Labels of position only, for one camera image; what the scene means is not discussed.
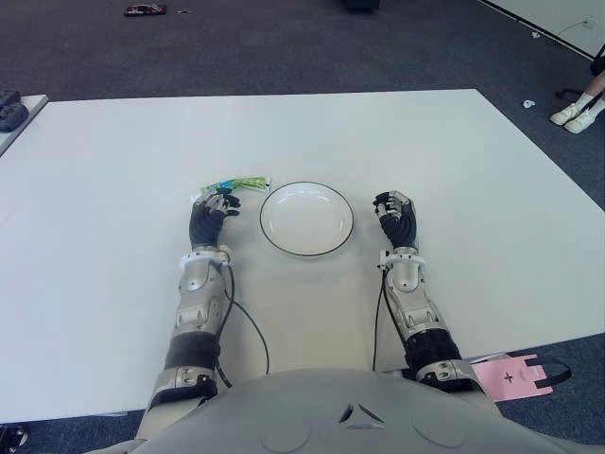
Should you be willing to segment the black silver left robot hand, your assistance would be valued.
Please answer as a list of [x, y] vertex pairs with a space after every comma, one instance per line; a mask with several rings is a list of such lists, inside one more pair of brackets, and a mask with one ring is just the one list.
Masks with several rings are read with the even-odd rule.
[[193, 205], [189, 221], [191, 248], [217, 247], [224, 220], [239, 215], [240, 199], [231, 188], [219, 187], [198, 197]]

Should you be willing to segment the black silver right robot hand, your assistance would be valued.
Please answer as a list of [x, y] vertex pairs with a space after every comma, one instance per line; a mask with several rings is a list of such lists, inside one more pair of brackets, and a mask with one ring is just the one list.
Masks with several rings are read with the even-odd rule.
[[378, 194], [372, 204], [392, 247], [417, 250], [417, 220], [412, 199], [399, 191], [388, 191]]

